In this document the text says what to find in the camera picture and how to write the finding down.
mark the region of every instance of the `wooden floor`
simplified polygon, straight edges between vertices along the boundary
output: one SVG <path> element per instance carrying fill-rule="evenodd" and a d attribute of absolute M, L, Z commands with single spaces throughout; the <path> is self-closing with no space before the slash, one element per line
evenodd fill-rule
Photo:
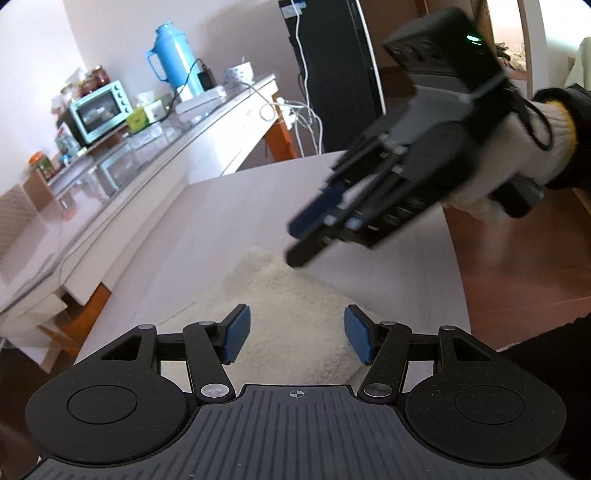
<path fill-rule="evenodd" d="M 501 226 L 446 216 L 480 340 L 500 348 L 591 312 L 591 217 L 572 191 Z"/>
<path fill-rule="evenodd" d="M 25 406 L 33 392 L 69 368 L 74 359 L 62 352 L 47 375 L 14 348 L 0 352 L 0 468 L 2 480 L 18 480 L 37 463 L 38 453 L 28 435 Z"/>

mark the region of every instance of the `crosshair marking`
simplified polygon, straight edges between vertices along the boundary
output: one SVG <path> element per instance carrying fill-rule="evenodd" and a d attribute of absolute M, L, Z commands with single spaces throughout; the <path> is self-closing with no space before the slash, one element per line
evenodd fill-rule
<path fill-rule="evenodd" d="M 304 395 L 307 395 L 307 393 L 304 393 L 304 392 L 302 392 L 302 390 L 298 390 L 298 389 L 294 390 L 293 392 L 290 392 L 290 397 L 295 398 L 296 400 L 303 397 Z"/>

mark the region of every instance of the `glove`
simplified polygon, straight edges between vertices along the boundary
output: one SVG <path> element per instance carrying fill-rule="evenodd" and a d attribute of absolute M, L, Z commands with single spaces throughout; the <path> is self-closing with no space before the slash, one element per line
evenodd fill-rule
<path fill-rule="evenodd" d="M 500 223 L 508 216 L 501 205 L 488 196 L 517 173 L 546 185 L 568 165 L 576 149 L 576 130 L 568 110 L 558 101 L 535 104 L 548 119 L 554 135 L 554 147 L 540 150 L 515 113 L 508 116 L 491 134 L 478 158 L 476 173 L 448 199 L 448 204 L 465 210 L 486 223 Z M 542 143 L 548 132 L 538 115 L 531 123 Z"/>

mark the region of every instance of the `jar lid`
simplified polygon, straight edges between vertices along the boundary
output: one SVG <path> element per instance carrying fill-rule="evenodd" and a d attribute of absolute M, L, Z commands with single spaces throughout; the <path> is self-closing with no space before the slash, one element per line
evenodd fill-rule
<path fill-rule="evenodd" d="M 31 158 L 29 158 L 29 165 L 34 165 L 35 163 L 37 163 L 43 155 L 43 152 L 35 153 Z"/>

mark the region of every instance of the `white wall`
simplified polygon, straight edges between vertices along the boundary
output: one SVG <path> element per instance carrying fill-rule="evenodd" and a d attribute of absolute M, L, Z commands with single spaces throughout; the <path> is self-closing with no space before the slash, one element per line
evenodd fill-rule
<path fill-rule="evenodd" d="M 0 10 L 0 194 L 36 151 L 57 151 L 51 99 L 79 66 L 61 0 L 12 0 Z"/>
<path fill-rule="evenodd" d="M 489 0 L 488 10 L 495 42 L 504 42 L 515 51 L 524 42 L 517 0 Z"/>
<path fill-rule="evenodd" d="M 170 91 L 145 60 L 162 23 L 187 34 L 201 57 L 222 80 L 225 68 L 244 56 L 255 75 L 278 75 L 280 95 L 301 99 L 299 69 L 277 0 L 64 0 L 80 53 L 90 67 L 102 64 L 123 83 L 130 97 Z"/>
<path fill-rule="evenodd" d="M 563 87 L 569 57 L 576 57 L 581 41 L 591 37 L 591 8 L 583 0 L 540 0 L 548 44 L 550 86 Z"/>

